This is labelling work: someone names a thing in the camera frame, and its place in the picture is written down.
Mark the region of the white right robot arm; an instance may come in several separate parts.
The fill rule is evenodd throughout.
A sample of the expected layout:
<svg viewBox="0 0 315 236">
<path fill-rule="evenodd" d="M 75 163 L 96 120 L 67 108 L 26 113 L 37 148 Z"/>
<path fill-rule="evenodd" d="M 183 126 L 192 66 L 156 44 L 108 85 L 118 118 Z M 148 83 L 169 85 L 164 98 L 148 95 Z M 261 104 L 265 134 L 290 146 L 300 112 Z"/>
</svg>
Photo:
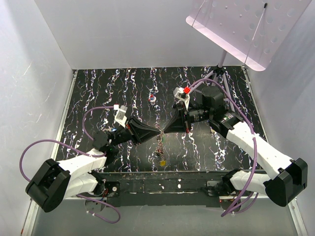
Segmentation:
<svg viewBox="0 0 315 236">
<path fill-rule="evenodd" d="M 252 134 L 243 118 L 225 107 L 224 94 L 217 87 L 202 89 L 201 104 L 190 104 L 189 92 L 190 88 L 174 89 L 175 114 L 164 133 L 188 133 L 193 123 L 208 121 L 214 131 L 240 147 L 265 171 L 264 174 L 251 174 L 240 169 L 232 170 L 210 188 L 211 193 L 232 196 L 245 187 L 284 207 L 307 187 L 307 163 L 301 158 L 288 157 L 258 134 Z"/>
</svg>

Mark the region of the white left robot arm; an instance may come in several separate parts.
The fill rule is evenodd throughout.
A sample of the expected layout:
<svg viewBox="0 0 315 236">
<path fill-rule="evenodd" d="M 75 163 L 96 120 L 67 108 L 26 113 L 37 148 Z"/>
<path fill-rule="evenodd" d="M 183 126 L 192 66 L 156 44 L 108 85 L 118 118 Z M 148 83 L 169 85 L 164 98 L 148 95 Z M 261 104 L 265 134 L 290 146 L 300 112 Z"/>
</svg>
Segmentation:
<svg viewBox="0 0 315 236">
<path fill-rule="evenodd" d="M 46 160 L 26 186 L 26 193 L 44 210 L 51 212 L 64 199 L 89 192 L 98 197 L 104 193 L 102 178 L 95 170 L 112 163 L 118 154 L 117 145 L 132 141 L 144 143 L 160 134 L 160 130 L 140 122 L 127 120 L 115 131 L 98 131 L 93 138 L 93 149 L 64 160 Z"/>
</svg>

